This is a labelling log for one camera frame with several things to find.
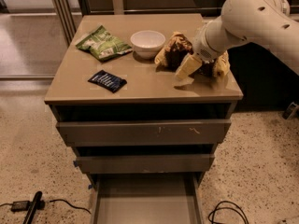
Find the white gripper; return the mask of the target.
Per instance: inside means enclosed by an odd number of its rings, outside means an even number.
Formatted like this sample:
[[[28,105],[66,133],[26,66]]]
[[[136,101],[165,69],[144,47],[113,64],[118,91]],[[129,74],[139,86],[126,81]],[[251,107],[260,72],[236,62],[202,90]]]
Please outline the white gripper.
[[[192,42],[194,55],[184,57],[175,78],[185,79],[202,66],[203,61],[218,58],[227,50],[227,34],[221,24],[207,23],[198,29]]]

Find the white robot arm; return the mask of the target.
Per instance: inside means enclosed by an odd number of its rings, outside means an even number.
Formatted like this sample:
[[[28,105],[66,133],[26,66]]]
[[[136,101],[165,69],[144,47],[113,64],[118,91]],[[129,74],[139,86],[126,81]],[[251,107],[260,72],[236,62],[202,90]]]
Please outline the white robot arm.
[[[268,49],[293,72],[299,72],[299,22],[289,17],[287,0],[226,0],[221,15],[200,28],[176,71],[183,80],[203,65],[212,76],[224,78],[230,70],[228,50],[255,43]]]

